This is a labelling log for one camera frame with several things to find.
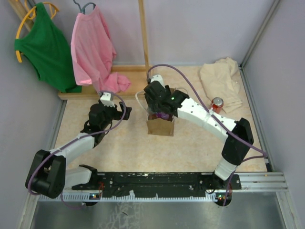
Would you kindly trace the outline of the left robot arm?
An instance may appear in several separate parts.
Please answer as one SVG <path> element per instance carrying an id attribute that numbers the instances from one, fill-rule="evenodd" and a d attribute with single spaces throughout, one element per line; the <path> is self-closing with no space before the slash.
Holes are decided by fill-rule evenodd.
<path id="1" fill-rule="evenodd" d="M 113 121 L 120 123 L 128 120 L 132 108 L 120 102 L 117 105 L 106 106 L 98 102 L 90 107 L 88 120 L 83 129 L 70 142 L 58 148 L 46 151 L 39 150 L 33 159 L 28 172 L 25 187 L 32 195 L 44 195 L 57 198 L 64 188 L 83 184 L 94 189 L 99 184 L 99 177 L 94 175 L 94 168 L 79 166 L 67 169 L 67 166 L 83 153 L 95 148 L 114 129 Z"/>

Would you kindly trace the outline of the red cola can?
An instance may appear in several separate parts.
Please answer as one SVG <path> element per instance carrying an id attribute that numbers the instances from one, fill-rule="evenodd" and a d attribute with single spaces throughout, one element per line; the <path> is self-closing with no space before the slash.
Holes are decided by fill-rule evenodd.
<path id="1" fill-rule="evenodd" d="M 219 114 L 221 112 L 223 106 L 224 106 L 224 101 L 223 101 L 222 98 L 215 97 L 214 99 L 212 99 L 212 101 L 211 101 L 211 108 L 217 114 Z"/>

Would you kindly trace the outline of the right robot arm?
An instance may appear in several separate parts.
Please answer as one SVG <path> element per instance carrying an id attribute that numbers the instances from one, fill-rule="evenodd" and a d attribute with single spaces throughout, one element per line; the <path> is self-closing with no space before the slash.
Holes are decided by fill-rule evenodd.
<path id="1" fill-rule="evenodd" d="M 206 189 L 222 189 L 230 183 L 230 175 L 241 165 L 254 138 L 250 123 L 241 118 L 235 121 L 215 112 L 206 111 L 188 94 L 153 81 L 144 88 L 144 97 L 153 113 L 165 113 L 202 127 L 223 143 L 222 158 L 212 176 L 206 181 Z"/>

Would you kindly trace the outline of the purple soda can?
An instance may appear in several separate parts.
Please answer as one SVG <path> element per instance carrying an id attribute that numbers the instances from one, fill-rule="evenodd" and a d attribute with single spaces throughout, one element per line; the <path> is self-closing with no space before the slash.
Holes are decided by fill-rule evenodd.
<path id="1" fill-rule="evenodd" d="M 163 113 L 163 112 L 156 113 L 156 116 L 157 116 L 157 118 L 161 118 L 161 119 L 164 119 L 164 120 L 168 120 L 169 117 L 170 117 L 169 114 L 166 114 L 166 113 Z"/>

